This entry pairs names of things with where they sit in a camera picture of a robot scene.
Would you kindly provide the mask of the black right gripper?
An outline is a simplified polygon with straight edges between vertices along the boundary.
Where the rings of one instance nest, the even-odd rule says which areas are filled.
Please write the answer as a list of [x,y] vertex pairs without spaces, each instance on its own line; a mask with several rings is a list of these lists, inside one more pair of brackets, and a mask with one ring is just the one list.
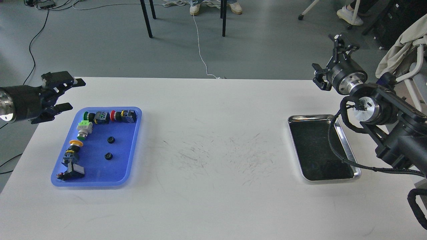
[[315,77],[313,82],[322,91],[333,88],[341,95],[349,95],[351,90],[367,81],[368,75],[354,60],[347,60],[351,53],[360,49],[360,44],[343,33],[332,35],[329,39],[334,42],[332,57],[327,68],[312,63]]

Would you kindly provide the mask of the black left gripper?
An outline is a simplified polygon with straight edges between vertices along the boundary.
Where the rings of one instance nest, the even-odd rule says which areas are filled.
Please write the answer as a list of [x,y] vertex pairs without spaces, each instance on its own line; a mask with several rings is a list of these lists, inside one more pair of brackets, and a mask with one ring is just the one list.
[[73,109],[70,103],[49,106],[44,98],[59,97],[70,88],[86,86],[81,78],[67,71],[41,75],[42,86],[28,85],[1,88],[1,119],[6,122],[30,120],[31,124],[53,121],[55,116]]

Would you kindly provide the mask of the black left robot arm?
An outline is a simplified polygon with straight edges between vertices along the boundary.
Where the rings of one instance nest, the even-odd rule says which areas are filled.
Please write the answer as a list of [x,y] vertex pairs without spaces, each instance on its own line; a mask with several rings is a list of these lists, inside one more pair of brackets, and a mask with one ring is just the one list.
[[42,85],[4,87],[0,90],[0,115],[3,121],[13,123],[29,120],[31,124],[49,122],[64,111],[72,110],[70,103],[56,104],[58,98],[70,88],[86,86],[81,78],[67,71],[41,75]]

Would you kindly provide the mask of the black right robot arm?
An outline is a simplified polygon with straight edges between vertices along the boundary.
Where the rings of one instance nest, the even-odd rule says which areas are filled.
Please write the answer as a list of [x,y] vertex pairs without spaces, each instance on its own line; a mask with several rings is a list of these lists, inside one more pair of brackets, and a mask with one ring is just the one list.
[[418,111],[394,91],[396,77],[386,72],[376,83],[367,83],[367,73],[351,59],[359,49],[343,34],[328,35],[334,47],[325,68],[313,63],[314,83],[322,91],[335,89],[343,95],[340,109],[332,118],[328,129],[338,116],[356,133],[368,134],[377,144],[377,158],[389,168],[368,167],[341,156],[331,150],[342,162],[375,172],[410,174],[426,178],[426,115]]

